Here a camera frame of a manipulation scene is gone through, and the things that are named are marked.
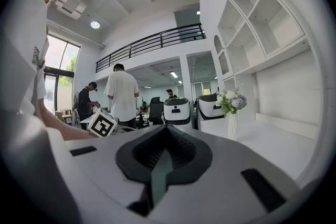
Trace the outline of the white ceiling air conditioner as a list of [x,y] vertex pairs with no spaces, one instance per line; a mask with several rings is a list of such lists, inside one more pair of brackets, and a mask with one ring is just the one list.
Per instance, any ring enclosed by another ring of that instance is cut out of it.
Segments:
[[78,20],[86,9],[78,0],[55,0],[55,4],[58,11],[74,20]]

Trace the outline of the white and lilac flower bouquet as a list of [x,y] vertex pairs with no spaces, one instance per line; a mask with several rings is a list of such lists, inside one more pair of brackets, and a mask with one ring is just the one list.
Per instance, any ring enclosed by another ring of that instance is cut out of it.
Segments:
[[224,90],[217,95],[216,106],[220,107],[225,115],[236,114],[247,105],[247,98],[240,94],[239,88]]

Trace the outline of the tall white vase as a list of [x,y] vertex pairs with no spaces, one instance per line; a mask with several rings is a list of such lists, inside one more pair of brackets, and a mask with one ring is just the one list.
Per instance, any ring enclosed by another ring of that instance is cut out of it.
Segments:
[[228,116],[228,138],[235,141],[237,139],[238,114],[229,113]]

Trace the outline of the black office chair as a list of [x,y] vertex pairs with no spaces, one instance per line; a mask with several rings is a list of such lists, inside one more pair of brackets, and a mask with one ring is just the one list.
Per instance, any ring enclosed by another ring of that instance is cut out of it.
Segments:
[[163,124],[162,113],[164,109],[164,103],[160,101],[159,97],[153,97],[149,106],[149,121],[153,125]]

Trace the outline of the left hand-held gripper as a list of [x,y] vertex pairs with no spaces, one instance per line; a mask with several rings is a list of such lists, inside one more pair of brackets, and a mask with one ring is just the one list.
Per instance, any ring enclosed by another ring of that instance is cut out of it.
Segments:
[[88,121],[88,131],[97,137],[108,137],[136,131],[134,128],[120,125],[117,118],[100,108],[88,118]]

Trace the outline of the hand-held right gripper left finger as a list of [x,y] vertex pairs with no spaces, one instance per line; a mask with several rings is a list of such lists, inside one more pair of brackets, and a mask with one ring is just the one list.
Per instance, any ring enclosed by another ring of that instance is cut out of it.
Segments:
[[150,145],[137,155],[138,159],[152,165],[149,183],[127,178],[118,166],[117,152],[127,142],[156,129],[153,126],[106,138],[69,141],[66,145],[81,171],[100,191],[118,205],[147,217],[167,191],[167,150]]

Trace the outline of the large black-framed window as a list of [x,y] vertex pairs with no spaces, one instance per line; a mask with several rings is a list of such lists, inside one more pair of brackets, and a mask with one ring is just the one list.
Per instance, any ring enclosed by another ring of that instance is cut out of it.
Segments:
[[71,115],[73,81],[80,47],[51,35],[48,36],[48,41],[44,104],[57,117]]

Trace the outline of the person's white shirt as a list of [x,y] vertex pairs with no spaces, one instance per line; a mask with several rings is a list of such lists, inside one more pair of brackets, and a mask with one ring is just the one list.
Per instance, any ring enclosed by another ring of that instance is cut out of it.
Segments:
[[10,222],[82,224],[70,188],[73,156],[61,133],[35,115],[46,12],[44,0],[9,0],[0,15],[0,198]]

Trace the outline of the black mezzanine railing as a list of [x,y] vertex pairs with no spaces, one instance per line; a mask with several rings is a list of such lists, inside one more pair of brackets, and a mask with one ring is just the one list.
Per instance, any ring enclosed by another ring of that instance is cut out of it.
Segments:
[[96,73],[146,52],[206,38],[202,24],[189,24],[161,31],[123,46],[96,62]]

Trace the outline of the white shelf desk unit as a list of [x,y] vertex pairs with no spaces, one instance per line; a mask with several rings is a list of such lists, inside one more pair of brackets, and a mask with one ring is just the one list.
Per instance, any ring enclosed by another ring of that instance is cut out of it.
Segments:
[[214,46],[237,112],[239,142],[300,180],[319,135],[320,80],[310,37],[288,0],[226,0]]

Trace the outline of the person's left forearm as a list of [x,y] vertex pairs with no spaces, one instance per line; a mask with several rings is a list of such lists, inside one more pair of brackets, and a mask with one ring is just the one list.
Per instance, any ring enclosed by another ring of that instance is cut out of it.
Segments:
[[60,119],[55,117],[44,105],[44,100],[38,100],[39,112],[41,119],[47,127],[57,129],[65,141],[72,140],[86,140],[91,138],[97,138],[94,134],[79,129],[73,126],[70,126]]

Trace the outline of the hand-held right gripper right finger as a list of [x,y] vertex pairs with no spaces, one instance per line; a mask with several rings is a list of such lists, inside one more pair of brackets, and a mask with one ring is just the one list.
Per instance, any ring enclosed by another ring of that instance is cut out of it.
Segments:
[[181,127],[181,131],[208,144],[211,166],[194,183],[169,186],[148,218],[164,224],[244,224],[264,216],[260,203],[241,172],[254,168],[285,199],[299,191],[298,184],[280,168],[227,138]]

